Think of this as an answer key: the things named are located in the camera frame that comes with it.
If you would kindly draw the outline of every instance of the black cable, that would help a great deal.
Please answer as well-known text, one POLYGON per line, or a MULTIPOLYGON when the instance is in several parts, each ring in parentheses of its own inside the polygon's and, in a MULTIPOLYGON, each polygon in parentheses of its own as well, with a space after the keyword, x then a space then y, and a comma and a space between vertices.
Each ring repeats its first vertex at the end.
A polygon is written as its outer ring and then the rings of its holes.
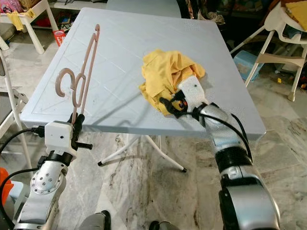
POLYGON ((4 189, 4 186, 6 184, 6 182, 13 176, 17 175, 17 174, 21 174, 21 173, 28 173, 28 172, 33 172, 33 171, 37 171, 39 170, 39 167, 36 168, 32 168, 32 169, 24 169, 24 170, 20 170, 17 172, 12 173, 11 175, 9 175, 7 178, 4 179, 4 181, 2 182, 1 186, 0 186, 0 211, 1 214, 3 215, 4 220, 6 221, 6 223, 8 224, 9 228, 11 230, 14 229, 14 223, 11 221, 10 217, 7 215, 7 213, 4 210, 4 207, 2 205, 2 192, 4 189))
POLYGON ((13 140, 15 137, 17 137, 19 134, 22 134, 22 133, 25 133, 25 132, 33 132, 34 131, 34 128, 26 128, 26 129, 23 129, 17 133, 14 133, 12 136, 10 136, 5 142, 4 144, 0 147, 0 156, 1 156, 1 153, 2 151, 4 150, 4 148, 8 145, 8 143, 13 140))
POLYGON ((220 118, 217 118, 217 117, 214 117, 214 116, 210 116, 210 115, 206 115, 206 114, 199 114, 199 116, 202 116, 202 117, 207 117, 207 118, 210 118, 212 120, 215 120, 215 121, 218 121, 220 123, 222 123, 223 125, 227 126, 228 128, 232 129, 241 139, 242 141, 244 142, 244 145, 245 145, 245 148, 246 148, 246 151, 248 152, 248 157, 250 158, 250 160, 253 162, 253 157, 251 155, 251 152, 250 152, 250 148, 249 148, 249 145, 248 145, 248 141, 245 139, 245 137, 240 133, 240 131, 238 131, 235 127, 233 127, 231 124, 229 124, 228 122, 225 122, 223 120, 221 120, 220 118))
POLYGON ((239 126, 240 126, 240 129, 241 129, 241 131, 242 131, 243 136, 244 136, 245 139, 248 141, 248 137, 247 137, 247 135, 246 135, 245 129, 244 129, 244 127, 243 127, 241 121, 239 120, 239 118, 238 118, 236 115, 234 115, 234 114, 231 114, 231 116, 238 122, 238 124, 239 124, 239 126))

